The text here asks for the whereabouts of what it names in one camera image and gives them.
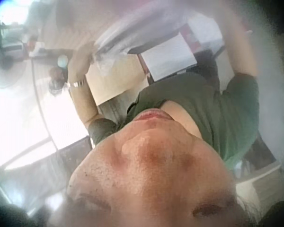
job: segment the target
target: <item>mouth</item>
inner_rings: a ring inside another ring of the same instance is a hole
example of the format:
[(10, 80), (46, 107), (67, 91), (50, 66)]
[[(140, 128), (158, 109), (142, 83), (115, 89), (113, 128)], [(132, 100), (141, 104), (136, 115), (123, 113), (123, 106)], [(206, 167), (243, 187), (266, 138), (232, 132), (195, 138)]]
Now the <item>mouth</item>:
[(155, 108), (141, 112), (138, 116), (134, 118), (134, 121), (142, 121), (150, 118), (158, 118), (158, 119), (166, 119), (174, 121), (174, 119), (168, 113), (166, 113), (161, 109), (155, 109)]

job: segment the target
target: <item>skin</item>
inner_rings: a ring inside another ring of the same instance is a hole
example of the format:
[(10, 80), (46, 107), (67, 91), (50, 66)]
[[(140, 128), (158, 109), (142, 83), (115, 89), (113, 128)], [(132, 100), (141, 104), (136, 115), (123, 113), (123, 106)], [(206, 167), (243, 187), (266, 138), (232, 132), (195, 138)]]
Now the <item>skin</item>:
[[(220, 1), (214, 2), (206, 5), (212, 7), (210, 12), (220, 26), (233, 70), (255, 76), (257, 68), (239, 20)], [(90, 43), (74, 54), (69, 64), (70, 83), (85, 78), (94, 50)], [(86, 127), (103, 118), (87, 84), (71, 89), (71, 96)], [(172, 119), (134, 120), (88, 154), (71, 176), (67, 188), (70, 199), (52, 216), (52, 225), (244, 224), (232, 176), (217, 152), (202, 140), (195, 121), (171, 101), (162, 111)]]
[(101, 142), (67, 193), (103, 210), (103, 226), (202, 226), (236, 207), (217, 153), (180, 123), (156, 117), (132, 121)]

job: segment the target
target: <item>bracelet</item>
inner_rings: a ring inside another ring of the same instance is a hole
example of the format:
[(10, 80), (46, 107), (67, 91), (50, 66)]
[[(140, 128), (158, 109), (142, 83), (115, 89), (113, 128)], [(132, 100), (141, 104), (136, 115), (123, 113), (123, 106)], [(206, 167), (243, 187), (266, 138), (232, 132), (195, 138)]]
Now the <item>bracelet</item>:
[(67, 83), (67, 87), (71, 88), (71, 87), (82, 87), (84, 84), (86, 83), (86, 78), (77, 81), (75, 83)]

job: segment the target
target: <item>sleeve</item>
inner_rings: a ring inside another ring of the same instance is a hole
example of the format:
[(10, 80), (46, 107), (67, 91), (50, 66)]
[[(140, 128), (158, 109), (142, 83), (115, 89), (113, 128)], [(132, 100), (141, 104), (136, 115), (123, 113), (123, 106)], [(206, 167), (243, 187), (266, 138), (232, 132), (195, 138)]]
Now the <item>sleeve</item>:
[(221, 157), (234, 167), (257, 138), (259, 91), (256, 78), (236, 74), (220, 96), (219, 141)]
[(115, 130), (116, 123), (106, 118), (97, 119), (88, 127), (89, 136), (92, 138), (95, 145), (114, 134)]

